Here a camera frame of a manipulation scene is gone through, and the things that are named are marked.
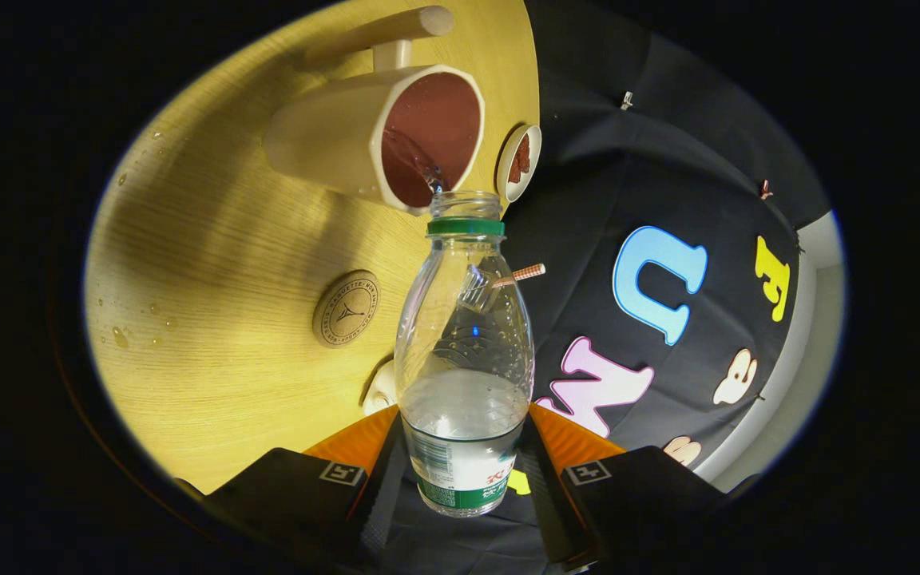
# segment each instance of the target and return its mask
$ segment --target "wood grain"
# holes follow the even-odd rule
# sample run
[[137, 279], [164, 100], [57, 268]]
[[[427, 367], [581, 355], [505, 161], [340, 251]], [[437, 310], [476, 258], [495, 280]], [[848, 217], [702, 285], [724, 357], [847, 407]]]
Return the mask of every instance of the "wood grain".
[[[463, 187], [493, 190], [506, 134], [539, 121], [529, 19], [519, 0], [442, 4], [455, 29], [414, 42], [413, 65], [478, 80], [485, 139]], [[293, 96], [371, 72], [369, 51], [305, 69], [304, 49], [423, 5], [337, 4], [242, 49], [150, 120], [107, 186], [84, 301], [103, 386], [158, 465], [205, 494], [272, 447], [303, 451], [361, 418], [365, 382], [393, 351], [427, 217], [277, 174], [260, 141]], [[324, 348], [311, 313], [354, 269], [379, 278], [379, 313], [351, 345]]]

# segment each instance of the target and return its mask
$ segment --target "pink letter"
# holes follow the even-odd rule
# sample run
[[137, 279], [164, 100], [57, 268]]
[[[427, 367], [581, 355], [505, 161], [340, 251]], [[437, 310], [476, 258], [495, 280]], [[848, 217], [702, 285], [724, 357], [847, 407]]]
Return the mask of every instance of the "pink letter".
[[577, 425], [583, 426], [602, 437], [609, 436], [609, 426], [605, 425], [596, 407], [634, 403], [641, 399], [648, 389], [654, 369], [646, 367], [642, 371], [633, 371], [595, 353], [591, 349], [591, 339], [574, 339], [563, 356], [560, 368], [565, 374], [583, 371], [595, 379], [558, 379], [550, 383], [552, 393], [566, 404], [569, 414], [555, 407], [552, 399], [543, 397], [534, 403], [556, 414], [565, 416]]

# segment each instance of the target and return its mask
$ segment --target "bottle neck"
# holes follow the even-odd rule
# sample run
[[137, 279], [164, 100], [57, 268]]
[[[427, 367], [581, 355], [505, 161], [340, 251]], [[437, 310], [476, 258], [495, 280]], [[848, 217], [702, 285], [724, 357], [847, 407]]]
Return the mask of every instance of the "bottle neck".
[[503, 236], [432, 236], [432, 250], [444, 252], [499, 252]]
[[431, 199], [431, 219], [470, 219], [498, 222], [503, 208], [499, 196], [482, 190], [441, 192]]

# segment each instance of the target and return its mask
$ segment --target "plastic water bottle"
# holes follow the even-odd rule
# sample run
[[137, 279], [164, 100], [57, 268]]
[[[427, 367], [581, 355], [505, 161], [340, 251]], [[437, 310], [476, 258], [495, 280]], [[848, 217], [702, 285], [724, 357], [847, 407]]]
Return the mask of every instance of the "plastic water bottle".
[[502, 502], [534, 379], [525, 303], [506, 260], [499, 196], [442, 192], [431, 253], [406, 296], [395, 385], [424, 502], [475, 517]]

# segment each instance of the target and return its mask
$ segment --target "water droplet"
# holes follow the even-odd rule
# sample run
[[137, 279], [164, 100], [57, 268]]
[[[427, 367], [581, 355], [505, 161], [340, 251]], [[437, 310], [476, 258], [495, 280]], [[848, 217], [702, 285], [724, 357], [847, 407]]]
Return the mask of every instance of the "water droplet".
[[118, 327], [113, 327], [113, 335], [116, 336], [116, 345], [121, 348], [130, 347], [130, 342], [127, 341], [127, 336], [123, 335], [123, 330], [120, 330]]

